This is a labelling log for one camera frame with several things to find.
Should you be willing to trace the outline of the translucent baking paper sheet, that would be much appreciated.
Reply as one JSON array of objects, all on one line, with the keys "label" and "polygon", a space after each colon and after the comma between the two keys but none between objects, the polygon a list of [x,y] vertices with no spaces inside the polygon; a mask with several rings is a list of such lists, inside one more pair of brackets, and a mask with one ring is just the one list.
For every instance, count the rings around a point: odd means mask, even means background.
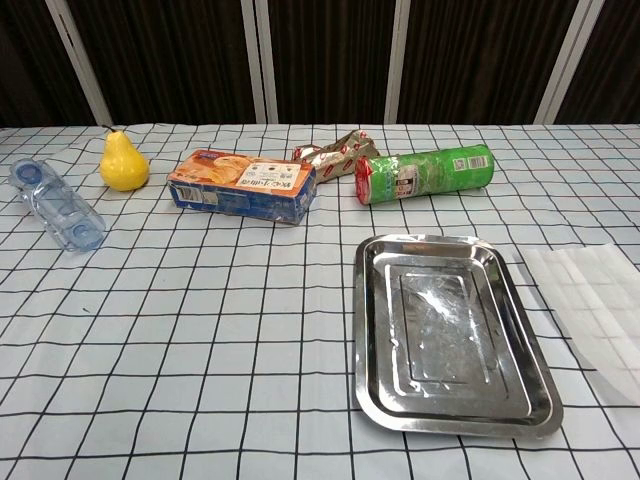
[{"label": "translucent baking paper sheet", "polygon": [[521,256],[578,352],[640,406],[640,270],[612,244]]}]

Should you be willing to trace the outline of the silver metal tray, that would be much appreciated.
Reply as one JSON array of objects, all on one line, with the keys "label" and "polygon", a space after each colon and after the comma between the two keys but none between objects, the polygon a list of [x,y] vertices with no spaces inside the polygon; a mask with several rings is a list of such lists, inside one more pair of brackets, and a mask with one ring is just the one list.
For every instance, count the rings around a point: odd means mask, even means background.
[{"label": "silver metal tray", "polygon": [[506,263],[475,237],[387,234],[354,265],[354,388],[390,430],[539,438],[563,406]]}]

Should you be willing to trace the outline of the crumpled gold red wrapper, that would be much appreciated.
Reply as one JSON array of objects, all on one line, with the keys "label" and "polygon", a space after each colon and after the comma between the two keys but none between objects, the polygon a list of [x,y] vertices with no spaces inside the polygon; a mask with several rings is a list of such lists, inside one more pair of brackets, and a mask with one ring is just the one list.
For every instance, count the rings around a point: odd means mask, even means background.
[{"label": "crumpled gold red wrapper", "polygon": [[291,161],[312,165],[316,171],[316,182],[325,183],[353,174],[356,162],[361,157],[379,155],[374,140],[364,130],[353,130],[326,146],[298,146],[293,151]]}]

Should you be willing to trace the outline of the orange and blue snack box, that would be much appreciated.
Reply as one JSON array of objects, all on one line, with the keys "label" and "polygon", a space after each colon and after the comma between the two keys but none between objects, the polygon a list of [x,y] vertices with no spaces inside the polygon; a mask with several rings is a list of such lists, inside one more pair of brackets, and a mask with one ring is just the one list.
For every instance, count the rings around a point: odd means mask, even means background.
[{"label": "orange and blue snack box", "polygon": [[313,166],[196,150],[167,177],[177,207],[297,225],[316,195]]}]

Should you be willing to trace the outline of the green chips can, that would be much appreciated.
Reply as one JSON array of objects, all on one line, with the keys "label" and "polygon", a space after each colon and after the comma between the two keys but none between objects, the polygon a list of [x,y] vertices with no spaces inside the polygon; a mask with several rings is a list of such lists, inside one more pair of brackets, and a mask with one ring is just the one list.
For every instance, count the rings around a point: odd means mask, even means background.
[{"label": "green chips can", "polygon": [[495,159],[484,145],[431,152],[362,157],[355,166],[358,200],[377,204],[487,186]]}]

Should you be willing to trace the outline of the checked white tablecloth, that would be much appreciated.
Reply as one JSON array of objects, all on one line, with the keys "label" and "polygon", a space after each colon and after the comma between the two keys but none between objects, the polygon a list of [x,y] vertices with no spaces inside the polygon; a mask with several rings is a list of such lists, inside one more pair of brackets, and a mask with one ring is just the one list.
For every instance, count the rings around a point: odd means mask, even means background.
[{"label": "checked white tablecloth", "polygon": [[[333,125],[138,124],[141,189],[101,180],[98,126],[0,127],[0,480],[634,480],[640,407],[601,382],[520,254],[612,243],[640,268],[640,123],[370,125],[383,154],[484,143],[483,190],[362,206],[319,186],[298,226],[178,209],[191,152],[287,159]],[[67,251],[9,183],[45,161],[106,224]],[[352,388],[352,268],[376,234],[476,236],[504,256],[564,406],[536,440],[401,433]]]}]

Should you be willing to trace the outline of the yellow pear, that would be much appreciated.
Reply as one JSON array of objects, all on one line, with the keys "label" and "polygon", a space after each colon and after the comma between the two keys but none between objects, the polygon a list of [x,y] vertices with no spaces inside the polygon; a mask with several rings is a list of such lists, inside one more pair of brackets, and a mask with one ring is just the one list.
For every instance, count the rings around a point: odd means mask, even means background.
[{"label": "yellow pear", "polygon": [[105,139],[99,173],[108,187],[127,192],[148,181],[150,167],[123,131],[111,129]]}]

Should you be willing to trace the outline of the clear plastic water bottle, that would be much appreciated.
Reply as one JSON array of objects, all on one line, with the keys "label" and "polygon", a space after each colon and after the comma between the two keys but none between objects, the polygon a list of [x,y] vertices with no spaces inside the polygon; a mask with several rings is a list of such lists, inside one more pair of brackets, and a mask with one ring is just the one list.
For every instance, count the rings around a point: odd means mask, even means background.
[{"label": "clear plastic water bottle", "polygon": [[45,161],[16,161],[9,183],[62,249],[87,252],[102,244],[103,218]]}]

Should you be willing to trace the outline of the white partition frame post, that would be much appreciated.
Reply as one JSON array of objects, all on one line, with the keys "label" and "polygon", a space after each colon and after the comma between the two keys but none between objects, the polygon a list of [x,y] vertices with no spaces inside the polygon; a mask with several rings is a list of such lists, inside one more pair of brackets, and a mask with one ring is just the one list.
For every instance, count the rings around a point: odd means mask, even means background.
[{"label": "white partition frame post", "polygon": [[603,4],[604,0],[578,0],[534,124],[553,124],[556,121]]},{"label": "white partition frame post", "polygon": [[98,125],[113,121],[67,0],[44,0]]},{"label": "white partition frame post", "polygon": [[268,0],[240,0],[255,120],[278,124]]},{"label": "white partition frame post", "polygon": [[396,124],[398,122],[410,10],[411,0],[395,0],[384,109],[385,124]]}]

